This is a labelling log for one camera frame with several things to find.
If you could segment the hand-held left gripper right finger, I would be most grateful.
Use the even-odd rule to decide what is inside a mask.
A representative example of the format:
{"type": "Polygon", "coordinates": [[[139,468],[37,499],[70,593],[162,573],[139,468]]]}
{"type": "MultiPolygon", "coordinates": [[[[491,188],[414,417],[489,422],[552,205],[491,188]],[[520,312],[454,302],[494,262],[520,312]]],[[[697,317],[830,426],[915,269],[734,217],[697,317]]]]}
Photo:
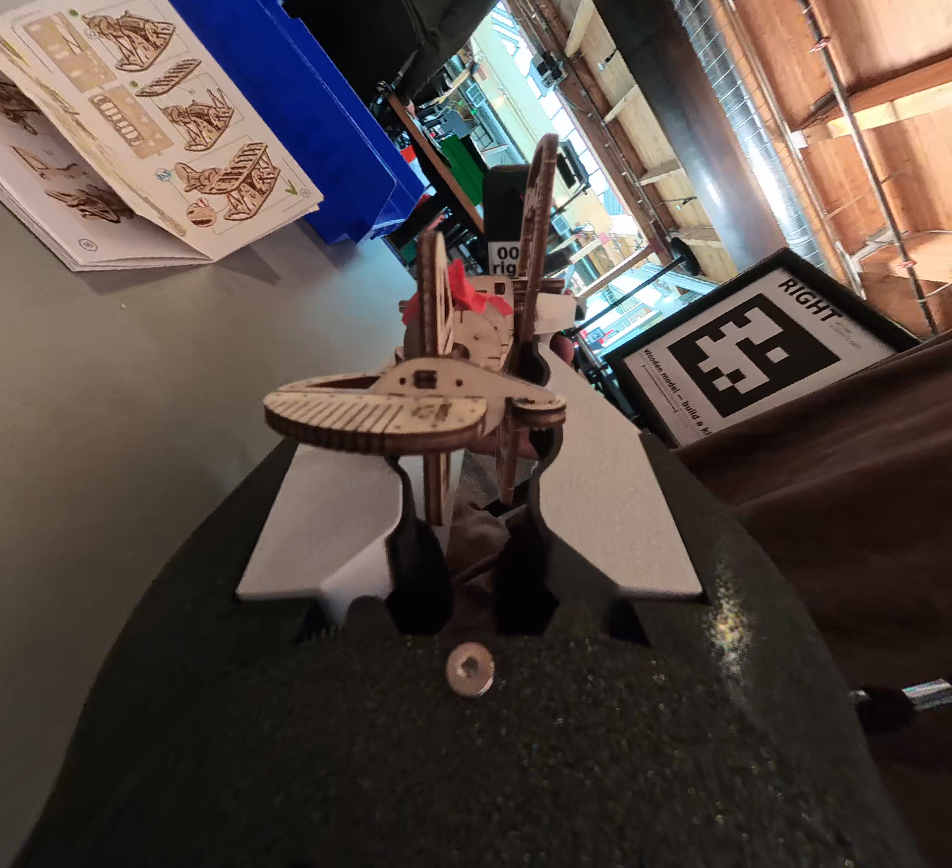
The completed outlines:
{"type": "Polygon", "coordinates": [[[546,346],[530,354],[566,418],[533,434],[540,459],[497,564],[497,624],[548,624],[560,605],[627,624],[641,604],[704,602],[639,430],[546,346]]]}

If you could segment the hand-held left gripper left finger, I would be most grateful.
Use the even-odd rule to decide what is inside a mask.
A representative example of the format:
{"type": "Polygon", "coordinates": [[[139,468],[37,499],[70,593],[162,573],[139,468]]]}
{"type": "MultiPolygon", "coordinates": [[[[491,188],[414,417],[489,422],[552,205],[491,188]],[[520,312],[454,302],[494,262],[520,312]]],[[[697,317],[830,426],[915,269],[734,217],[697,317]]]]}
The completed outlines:
{"type": "Polygon", "coordinates": [[[236,588],[243,602],[308,601],[344,623],[354,600],[395,623],[446,622],[446,526],[424,520],[422,457],[299,445],[236,588]]]}

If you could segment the wooden airplane model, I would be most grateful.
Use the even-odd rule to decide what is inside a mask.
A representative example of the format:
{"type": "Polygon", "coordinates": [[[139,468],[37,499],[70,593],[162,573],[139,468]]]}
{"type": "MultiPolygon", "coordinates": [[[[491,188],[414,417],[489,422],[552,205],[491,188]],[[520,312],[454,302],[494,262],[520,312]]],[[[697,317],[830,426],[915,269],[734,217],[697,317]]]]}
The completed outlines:
{"type": "Polygon", "coordinates": [[[495,439],[501,499],[511,502],[523,431],[565,421],[530,354],[540,295],[570,295],[543,275],[559,140],[544,135],[530,165],[513,298],[478,294],[434,227],[418,237],[417,284],[403,306],[405,346],[380,374],[297,381],[264,399],[268,426],[300,443],[384,457],[421,456],[429,524],[448,521],[449,456],[495,439]]]}

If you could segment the grey desk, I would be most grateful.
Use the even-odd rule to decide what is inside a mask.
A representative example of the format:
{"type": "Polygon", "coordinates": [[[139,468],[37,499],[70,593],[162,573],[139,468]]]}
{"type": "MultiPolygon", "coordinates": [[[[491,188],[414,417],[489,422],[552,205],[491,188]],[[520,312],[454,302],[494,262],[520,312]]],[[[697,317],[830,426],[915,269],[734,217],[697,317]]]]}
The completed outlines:
{"type": "Polygon", "coordinates": [[[409,272],[302,223],[213,265],[76,275],[2,209],[1,858],[170,557],[278,445],[264,396],[379,367],[409,272]]]}

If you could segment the green plastic bin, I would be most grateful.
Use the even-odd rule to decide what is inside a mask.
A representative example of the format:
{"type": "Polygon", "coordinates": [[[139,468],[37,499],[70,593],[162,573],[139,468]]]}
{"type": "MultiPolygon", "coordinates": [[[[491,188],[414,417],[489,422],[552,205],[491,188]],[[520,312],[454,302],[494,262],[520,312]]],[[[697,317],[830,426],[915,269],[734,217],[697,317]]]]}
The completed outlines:
{"type": "Polygon", "coordinates": [[[483,185],[489,168],[473,141],[469,136],[449,134],[439,141],[439,148],[467,198],[474,206],[481,206],[483,185]]]}

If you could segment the framed tag sign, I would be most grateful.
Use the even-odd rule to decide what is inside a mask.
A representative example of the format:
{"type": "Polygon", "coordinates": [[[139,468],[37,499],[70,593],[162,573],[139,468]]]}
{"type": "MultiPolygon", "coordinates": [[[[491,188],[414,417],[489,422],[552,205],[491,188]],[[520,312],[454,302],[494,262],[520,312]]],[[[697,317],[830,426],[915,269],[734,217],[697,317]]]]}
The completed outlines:
{"type": "Polygon", "coordinates": [[[919,344],[784,248],[605,360],[645,427],[681,448],[919,344]]]}

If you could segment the blue plastic bin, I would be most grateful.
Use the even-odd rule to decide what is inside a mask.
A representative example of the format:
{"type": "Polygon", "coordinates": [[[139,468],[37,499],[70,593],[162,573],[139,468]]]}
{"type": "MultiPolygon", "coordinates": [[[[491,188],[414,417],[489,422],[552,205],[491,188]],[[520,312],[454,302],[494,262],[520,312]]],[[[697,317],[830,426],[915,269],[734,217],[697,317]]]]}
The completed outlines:
{"type": "Polygon", "coordinates": [[[280,0],[168,0],[322,193],[303,219],[328,244],[395,232],[423,184],[280,0]]]}

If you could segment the open instruction booklet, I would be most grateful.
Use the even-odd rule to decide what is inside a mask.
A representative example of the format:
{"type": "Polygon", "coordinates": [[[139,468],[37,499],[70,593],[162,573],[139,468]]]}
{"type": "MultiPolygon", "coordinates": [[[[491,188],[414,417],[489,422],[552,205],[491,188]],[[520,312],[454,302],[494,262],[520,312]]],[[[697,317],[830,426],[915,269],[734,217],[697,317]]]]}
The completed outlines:
{"type": "Polygon", "coordinates": [[[323,193],[168,0],[1,17],[2,205],[73,272],[216,262],[323,193]]]}

